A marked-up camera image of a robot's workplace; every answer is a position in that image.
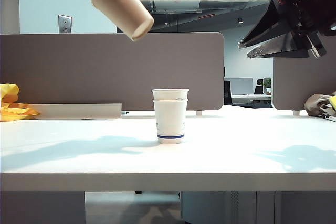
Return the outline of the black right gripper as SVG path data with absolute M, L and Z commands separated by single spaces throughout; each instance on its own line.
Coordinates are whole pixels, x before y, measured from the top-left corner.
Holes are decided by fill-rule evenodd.
M 247 58 L 309 58 L 309 50 L 319 58 L 326 49 L 318 33 L 328 33 L 328 0 L 270 0 L 238 48 L 261 43 L 247 53 Z

